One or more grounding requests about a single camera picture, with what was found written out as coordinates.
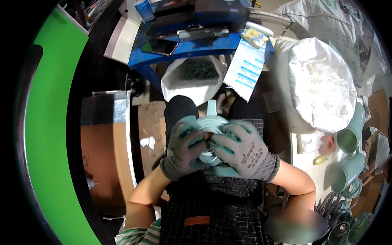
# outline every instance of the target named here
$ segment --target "striped sleeve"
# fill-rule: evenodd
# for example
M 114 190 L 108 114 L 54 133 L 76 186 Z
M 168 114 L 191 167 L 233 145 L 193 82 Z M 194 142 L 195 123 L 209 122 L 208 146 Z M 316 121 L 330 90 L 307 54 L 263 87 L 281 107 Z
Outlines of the striped sleeve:
M 148 229 L 127 229 L 115 236 L 114 240 L 116 245 L 158 245 L 160 235 L 161 219 L 158 219 Z

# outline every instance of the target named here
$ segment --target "work glove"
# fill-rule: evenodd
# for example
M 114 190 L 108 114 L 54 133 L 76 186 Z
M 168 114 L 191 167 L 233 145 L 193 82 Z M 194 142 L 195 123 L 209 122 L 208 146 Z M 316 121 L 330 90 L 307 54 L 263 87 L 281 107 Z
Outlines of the work glove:
M 210 149 L 231 167 L 210 167 L 209 172 L 226 177 L 271 182 L 279 170 L 280 159 L 268 151 L 257 129 L 249 122 L 231 120 L 221 126 L 222 134 L 210 139 Z
M 166 158 L 160 163 L 163 174 L 171 181 L 209 167 L 197 159 L 207 150 L 203 133 L 199 130 L 195 116 L 186 116 L 178 121 L 170 134 Z

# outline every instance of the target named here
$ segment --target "plastic bottle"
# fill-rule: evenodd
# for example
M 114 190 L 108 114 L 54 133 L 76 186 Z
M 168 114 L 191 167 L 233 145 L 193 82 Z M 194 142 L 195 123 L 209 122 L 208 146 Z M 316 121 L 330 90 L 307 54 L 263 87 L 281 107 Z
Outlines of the plastic bottle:
M 136 0 L 135 8 L 143 19 L 143 22 L 153 20 L 155 18 L 152 8 L 148 0 Z

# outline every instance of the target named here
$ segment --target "black pants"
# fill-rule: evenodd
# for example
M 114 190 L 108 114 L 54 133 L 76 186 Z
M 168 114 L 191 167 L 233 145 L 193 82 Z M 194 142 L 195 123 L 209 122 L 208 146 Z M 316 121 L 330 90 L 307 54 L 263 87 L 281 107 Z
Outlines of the black pants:
M 227 119 L 263 119 L 263 112 L 261 111 L 260 101 L 252 96 L 248 103 L 242 98 L 235 99 L 230 107 Z M 199 112 L 193 101 L 182 95 L 174 96 L 166 105 L 165 109 L 165 120 L 166 120 L 166 145 L 169 144 L 170 133 L 174 125 L 183 117 L 195 115 L 199 118 Z

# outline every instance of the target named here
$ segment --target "orange label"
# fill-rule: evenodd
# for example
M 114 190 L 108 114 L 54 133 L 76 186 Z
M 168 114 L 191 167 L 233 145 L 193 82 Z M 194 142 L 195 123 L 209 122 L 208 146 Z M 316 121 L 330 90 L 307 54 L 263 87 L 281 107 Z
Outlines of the orange label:
M 209 224 L 210 216 L 196 216 L 185 218 L 184 226 Z

